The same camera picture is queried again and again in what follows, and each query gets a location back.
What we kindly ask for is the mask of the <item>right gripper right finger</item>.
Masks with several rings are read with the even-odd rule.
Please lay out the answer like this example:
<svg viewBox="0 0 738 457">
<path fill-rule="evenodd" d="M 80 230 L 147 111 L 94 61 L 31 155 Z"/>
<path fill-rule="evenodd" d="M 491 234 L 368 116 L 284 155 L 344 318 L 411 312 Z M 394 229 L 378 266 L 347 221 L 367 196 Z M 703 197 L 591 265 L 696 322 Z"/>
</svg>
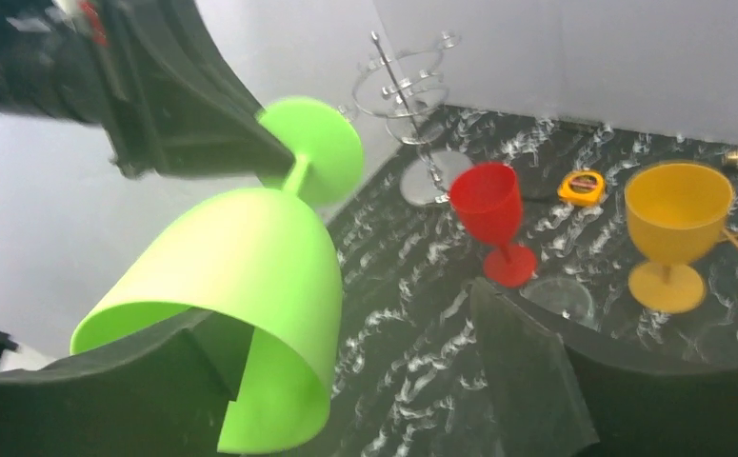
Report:
<svg viewBox="0 0 738 457">
<path fill-rule="evenodd" d="M 622 342 L 479 277 L 469 305 L 507 456 L 738 456 L 738 368 Z"/>
</svg>

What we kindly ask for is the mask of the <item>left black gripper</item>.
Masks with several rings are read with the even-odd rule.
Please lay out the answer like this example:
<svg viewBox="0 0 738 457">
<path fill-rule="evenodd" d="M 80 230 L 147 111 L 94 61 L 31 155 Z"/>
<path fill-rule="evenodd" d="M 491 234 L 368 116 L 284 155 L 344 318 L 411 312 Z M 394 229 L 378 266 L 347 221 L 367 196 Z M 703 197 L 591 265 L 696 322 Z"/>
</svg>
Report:
<svg viewBox="0 0 738 457">
<path fill-rule="evenodd" d="M 127 178 L 284 174 L 261 108 L 193 1 L 0 1 L 0 113 L 102 127 Z"/>
</svg>

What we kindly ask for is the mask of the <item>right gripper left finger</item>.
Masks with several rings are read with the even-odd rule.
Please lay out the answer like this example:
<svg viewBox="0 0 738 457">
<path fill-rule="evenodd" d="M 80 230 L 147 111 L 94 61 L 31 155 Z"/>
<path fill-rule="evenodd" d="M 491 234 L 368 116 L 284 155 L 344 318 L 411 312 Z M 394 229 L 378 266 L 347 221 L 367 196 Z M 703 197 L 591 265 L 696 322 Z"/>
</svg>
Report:
<svg viewBox="0 0 738 457">
<path fill-rule="evenodd" d="M 0 456 L 214 456 L 254 329 L 188 310 L 38 369 L 0 372 Z"/>
</svg>

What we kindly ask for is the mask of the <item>green plastic wine glass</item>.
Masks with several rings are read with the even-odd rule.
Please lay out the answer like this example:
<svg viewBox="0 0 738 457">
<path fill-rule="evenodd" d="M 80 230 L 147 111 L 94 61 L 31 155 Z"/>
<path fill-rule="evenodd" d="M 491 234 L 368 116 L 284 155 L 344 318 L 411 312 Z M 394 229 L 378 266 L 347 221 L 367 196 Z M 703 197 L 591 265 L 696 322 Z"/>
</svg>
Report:
<svg viewBox="0 0 738 457">
<path fill-rule="evenodd" d="M 258 123 L 294 164 L 257 188 L 223 192 L 189 210 L 139 256 L 71 335 L 70 351 L 100 348 L 186 310 L 251 329 L 244 378 L 218 449 L 264 454 L 300 446 L 329 418 L 342 310 L 335 246 L 315 212 L 348 196 L 363 172 L 352 125 L 334 108 L 291 97 Z"/>
</svg>

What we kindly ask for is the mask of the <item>orange wine glass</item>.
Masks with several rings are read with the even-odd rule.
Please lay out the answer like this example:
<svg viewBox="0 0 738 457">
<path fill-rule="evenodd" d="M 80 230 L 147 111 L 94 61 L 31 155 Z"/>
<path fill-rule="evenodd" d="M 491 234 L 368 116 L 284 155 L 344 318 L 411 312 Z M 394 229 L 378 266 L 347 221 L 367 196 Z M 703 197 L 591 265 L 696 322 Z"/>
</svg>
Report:
<svg viewBox="0 0 738 457">
<path fill-rule="evenodd" d="M 668 314 L 691 311 L 707 288 L 691 264 L 706 256 L 726 227 L 734 199 L 718 169 L 690 161 L 643 168 L 625 188 L 628 235 L 643 255 L 628 290 L 643 307 Z"/>
</svg>

